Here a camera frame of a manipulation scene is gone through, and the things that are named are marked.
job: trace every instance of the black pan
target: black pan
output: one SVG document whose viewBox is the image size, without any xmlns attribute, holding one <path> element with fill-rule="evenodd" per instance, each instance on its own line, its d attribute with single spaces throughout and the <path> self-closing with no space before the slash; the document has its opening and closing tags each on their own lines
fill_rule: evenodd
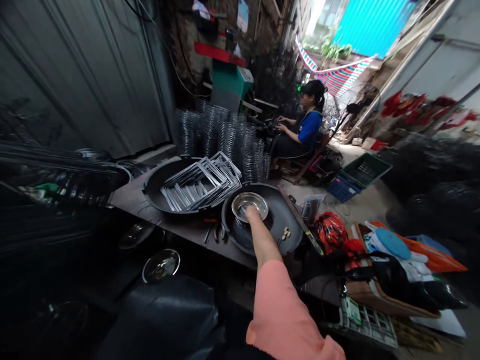
<svg viewBox="0 0 480 360">
<path fill-rule="evenodd" d="M 235 196 L 244 192 L 260 195 L 268 204 L 268 215 L 263 223 L 266 225 L 273 240 L 277 242 L 282 256 L 293 252 L 302 241 L 303 231 L 299 222 L 292 214 L 280 191 L 264 183 L 244 184 L 242 188 L 232 193 L 221 209 L 221 221 L 230 240 L 243 252 L 255 255 L 250 225 L 237 220 L 232 212 L 232 201 Z M 282 240 L 285 227 L 290 231 L 290 237 Z"/>
<path fill-rule="evenodd" d="M 178 216 L 185 216 L 191 214 L 199 214 L 203 213 L 204 211 L 210 211 L 212 209 L 211 206 L 204 206 L 199 208 L 198 210 L 194 211 L 186 211 L 186 212 L 177 212 L 173 211 L 165 197 L 160 192 L 160 188 L 163 186 L 166 180 L 171 178 L 173 175 L 178 174 L 183 169 L 189 167 L 193 163 L 201 160 L 200 157 L 189 157 L 183 156 L 179 160 L 169 161 L 168 163 L 158 166 L 154 169 L 148 178 L 143 183 L 143 193 L 148 200 L 148 202 L 158 210 L 161 210 L 165 213 L 175 214 Z"/>
</svg>

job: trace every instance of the electric cable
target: electric cable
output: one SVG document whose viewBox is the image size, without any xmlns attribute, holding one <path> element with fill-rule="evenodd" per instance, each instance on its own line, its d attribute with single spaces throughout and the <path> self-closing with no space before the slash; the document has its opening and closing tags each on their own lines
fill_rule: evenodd
<svg viewBox="0 0 480 360">
<path fill-rule="evenodd" d="M 174 58 L 172 56 L 172 53 L 170 52 L 170 49 L 169 49 L 169 46 L 168 44 L 165 42 L 165 40 L 163 39 L 161 33 L 160 33 L 160 29 L 159 27 L 157 26 L 157 24 L 155 23 L 154 19 L 150 16 L 150 14 L 148 13 L 147 9 L 145 8 L 144 4 L 142 3 L 141 0 L 136 0 L 140 6 L 143 8 L 143 10 L 145 11 L 146 15 L 149 17 L 150 21 L 154 26 L 155 26 L 155 29 L 158 33 L 158 38 L 163 42 L 163 44 L 165 45 L 165 48 L 168 52 L 168 54 L 170 55 L 170 60 L 171 60 L 171 63 L 173 65 L 173 70 L 175 71 L 175 75 L 178 79 L 178 81 L 180 81 L 180 84 L 183 86 L 183 88 L 190 94 L 192 95 L 193 97 L 195 98 L 208 98 L 210 95 L 195 95 L 193 92 L 191 92 L 186 86 L 185 84 L 183 83 L 182 79 L 180 79 L 180 76 L 179 76 L 179 73 L 177 72 L 177 67 L 175 66 L 175 61 L 174 61 Z"/>
<path fill-rule="evenodd" d="M 336 280 L 337 281 L 337 284 L 338 284 L 338 288 L 340 288 L 340 279 L 349 279 L 351 278 L 351 276 L 335 276 L 334 277 L 331 277 L 329 278 L 322 286 L 321 288 L 321 291 L 320 291 L 320 304 L 321 304 L 321 312 L 323 313 L 323 318 L 325 319 L 325 321 L 327 321 L 327 315 L 325 314 L 325 308 L 324 308 L 324 292 L 325 292 L 325 288 L 327 287 L 328 284 L 330 284 L 332 282 L 332 280 Z M 374 279 L 372 277 L 368 277 L 368 276 L 360 276 L 361 279 L 364 279 L 367 283 L 370 281 L 370 280 L 373 280 L 377 283 L 379 283 L 379 281 L 377 279 Z M 338 298 L 340 299 L 340 301 L 342 301 L 342 295 L 341 293 L 338 294 Z"/>
<path fill-rule="evenodd" d="M 190 73 L 192 80 L 195 82 L 197 86 L 200 86 L 200 84 L 195 79 L 192 69 L 190 68 L 189 62 L 187 61 L 187 57 L 185 56 L 184 46 L 182 44 L 182 39 L 180 38 L 179 19 L 177 18 L 177 6 L 175 5 L 175 2 L 173 3 L 173 7 L 174 7 L 173 17 L 175 18 L 175 25 L 176 25 L 176 36 L 178 37 L 178 43 L 180 44 L 180 50 L 183 56 L 183 60 L 185 61 L 186 68 L 188 69 L 188 72 Z"/>
<path fill-rule="evenodd" d="M 137 12 L 137 10 L 135 10 L 135 8 L 132 6 L 132 4 L 130 4 L 130 1 L 129 0 L 125 0 L 126 4 L 128 5 L 128 7 L 135 13 L 135 15 L 137 15 L 140 19 L 142 19 L 143 21 L 147 21 L 147 22 L 154 22 L 154 20 L 157 18 L 157 15 L 158 15 L 158 11 L 155 11 L 155 9 L 153 10 L 153 16 L 150 17 L 150 14 L 148 14 L 148 12 L 145 10 L 145 12 L 148 14 L 148 17 L 149 18 L 146 18 L 146 17 L 143 17 L 141 14 L 139 14 Z"/>
</svg>

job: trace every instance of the green machine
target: green machine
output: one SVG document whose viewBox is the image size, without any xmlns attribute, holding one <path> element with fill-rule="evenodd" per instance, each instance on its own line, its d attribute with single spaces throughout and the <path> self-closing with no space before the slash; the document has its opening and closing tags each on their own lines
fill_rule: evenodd
<svg viewBox="0 0 480 360">
<path fill-rule="evenodd" d="M 212 59 L 211 103 L 237 113 L 246 93 L 254 87 L 250 70 Z"/>
</svg>

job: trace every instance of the pink sleeve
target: pink sleeve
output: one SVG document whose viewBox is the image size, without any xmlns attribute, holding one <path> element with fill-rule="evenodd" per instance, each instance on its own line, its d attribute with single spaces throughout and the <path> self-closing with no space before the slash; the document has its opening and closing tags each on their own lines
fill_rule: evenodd
<svg viewBox="0 0 480 360">
<path fill-rule="evenodd" d="M 344 360 L 345 353 L 330 336 L 320 335 L 317 324 L 299 299 L 285 265 L 266 262 L 257 274 L 253 320 L 247 344 L 277 360 Z"/>
</svg>

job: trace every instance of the white wall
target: white wall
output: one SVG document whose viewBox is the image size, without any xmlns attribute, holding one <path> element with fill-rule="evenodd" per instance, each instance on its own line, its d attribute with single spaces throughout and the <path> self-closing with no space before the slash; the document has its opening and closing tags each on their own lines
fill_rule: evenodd
<svg viewBox="0 0 480 360">
<path fill-rule="evenodd" d="M 450 15 L 434 34 L 472 44 L 446 41 L 440 45 L 427 40 L 384 99 L 403 90 L 404 94 L 426 93 L 429 99 L 446 95 L 459 100 L 480 83 L 480 1 L 457 0 L 452 7 Z M 480 93 L 465 105 L 480 111 L 479 101 Z"/>
</svg>

